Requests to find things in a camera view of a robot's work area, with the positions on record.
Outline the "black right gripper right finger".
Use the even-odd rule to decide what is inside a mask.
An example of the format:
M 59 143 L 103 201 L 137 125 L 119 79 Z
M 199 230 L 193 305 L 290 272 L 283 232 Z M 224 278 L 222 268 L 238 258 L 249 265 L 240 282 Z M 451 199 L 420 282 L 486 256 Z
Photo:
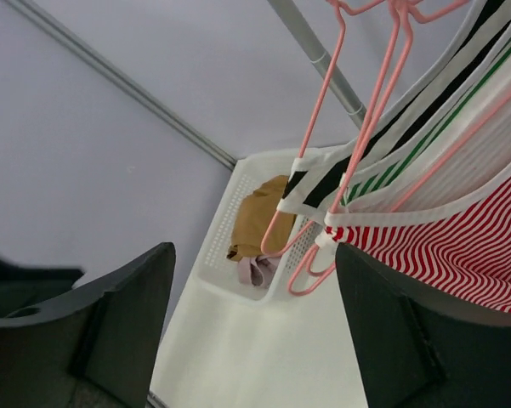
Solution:
M 340 245 L 338 285 L 370 407 L 511 407 L 511 314 Z

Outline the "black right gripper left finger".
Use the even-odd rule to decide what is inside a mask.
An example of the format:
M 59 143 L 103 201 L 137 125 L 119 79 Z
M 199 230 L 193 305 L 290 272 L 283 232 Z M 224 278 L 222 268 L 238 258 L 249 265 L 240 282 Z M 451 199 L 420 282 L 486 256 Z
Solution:
M 0 407 L 143 407 L 173 284 L 163 242 L 81 284 L 0 258 Z

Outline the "red white striped tank top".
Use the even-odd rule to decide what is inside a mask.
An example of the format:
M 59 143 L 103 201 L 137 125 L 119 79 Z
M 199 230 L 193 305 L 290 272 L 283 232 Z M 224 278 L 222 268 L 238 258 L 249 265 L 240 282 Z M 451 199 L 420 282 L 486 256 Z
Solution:
M 452 296 L 511 314 L 511 165 L 445 206 L 349 214 L 318 241 L 349 243 Z

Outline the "mauve tank top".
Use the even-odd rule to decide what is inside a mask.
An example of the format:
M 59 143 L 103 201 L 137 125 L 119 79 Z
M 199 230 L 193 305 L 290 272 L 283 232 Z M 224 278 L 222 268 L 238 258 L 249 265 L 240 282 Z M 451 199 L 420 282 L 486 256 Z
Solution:
M 280 260 L 280 257 L 264 255 L 241 259 L 236 268 L 240 283 L 257 288 L 268 288 Z

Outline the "tan tank top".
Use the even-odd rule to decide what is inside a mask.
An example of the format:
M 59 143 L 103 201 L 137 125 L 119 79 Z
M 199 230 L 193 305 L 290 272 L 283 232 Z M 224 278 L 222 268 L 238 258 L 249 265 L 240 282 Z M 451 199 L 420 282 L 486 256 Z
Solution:
M 288 176 L 278 175 L 261 184 L 246 196 L 239 206 L 230 236 L 227 258 L 239 262 L 243 258 L 263 255 L 261 243 L 276 207 L 284 193 Z M 282 214 L 275 222 L 265 248 L 270 254 L 279 252 L 288 242 L 295 224 L 294 214 Z

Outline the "green white striped tank top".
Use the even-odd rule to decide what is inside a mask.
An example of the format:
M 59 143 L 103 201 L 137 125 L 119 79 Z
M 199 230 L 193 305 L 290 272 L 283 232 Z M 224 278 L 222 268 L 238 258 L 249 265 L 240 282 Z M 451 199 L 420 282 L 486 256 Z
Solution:
M 388 185 L 424 152 L 456 119 L 465 105 L 480 92 L 511 55 L 511 22 L 484 61 L 408 141 L 380 161 L 358 170 L 350 180 L 340 204 Z

